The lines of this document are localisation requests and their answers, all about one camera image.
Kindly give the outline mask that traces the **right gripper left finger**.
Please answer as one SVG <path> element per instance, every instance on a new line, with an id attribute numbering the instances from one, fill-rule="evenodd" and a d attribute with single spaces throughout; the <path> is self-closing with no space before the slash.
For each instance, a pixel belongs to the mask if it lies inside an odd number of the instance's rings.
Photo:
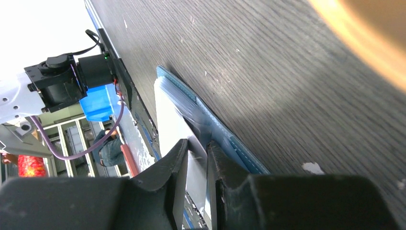
<path id="1" fill-rule="evenodd" d="M 169 155 L 137 176 L 32 177 L 0 189 L 3 230 L 180 230 L 184 192 Z"/>

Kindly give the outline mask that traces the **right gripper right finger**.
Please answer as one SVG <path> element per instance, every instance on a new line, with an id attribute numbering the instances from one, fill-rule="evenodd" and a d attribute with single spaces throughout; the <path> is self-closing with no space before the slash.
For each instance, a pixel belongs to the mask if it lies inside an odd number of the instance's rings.
<path id="1" fill-rule="evenodd" d="M 397 230 L 377 187 L 346 175 L 252 174 L 207 145 L 214 230 Z"/>

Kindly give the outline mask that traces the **blue leather card holder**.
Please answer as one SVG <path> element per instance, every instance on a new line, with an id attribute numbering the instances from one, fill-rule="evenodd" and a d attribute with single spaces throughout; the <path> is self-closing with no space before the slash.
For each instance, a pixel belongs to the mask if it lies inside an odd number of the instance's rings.
<path id="1" fill-rule="evenodd" d="M 157 87 L 173 103 L 177 114 L 192 126 L 203 147 L 215 140 L 228 157 L 250 173 L 270 173 L 189 86 L 163 66 L 157 66 L 156 71 Z"/>

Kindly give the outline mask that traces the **black and white card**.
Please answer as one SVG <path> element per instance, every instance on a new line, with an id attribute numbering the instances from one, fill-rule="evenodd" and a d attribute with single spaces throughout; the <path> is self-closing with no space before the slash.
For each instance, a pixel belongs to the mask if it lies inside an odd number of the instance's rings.
<path id="1" fill-rule="evenodd" d="M 207 154 L 187 124 L 179 102 L 187 97 L 166 77 L 154 84 L 162 157 L 169 155 L 179 170 L 175 194 L 184 192 L 184 218 L 191 229 L 210 229 L 211 211 L 207 188 Z"/>

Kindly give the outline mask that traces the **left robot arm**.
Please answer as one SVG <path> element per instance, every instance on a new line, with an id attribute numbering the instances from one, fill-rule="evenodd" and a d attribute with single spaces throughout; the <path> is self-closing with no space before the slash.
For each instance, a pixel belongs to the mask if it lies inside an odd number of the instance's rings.
<path id="1" fill-rule="evenodd" d="M 89 89 L 113 82 L 113 63 L 104 54 L 49 57 L 14 77 L 0 78 L 0 122 L 56 112 L 88 95 Z"/>

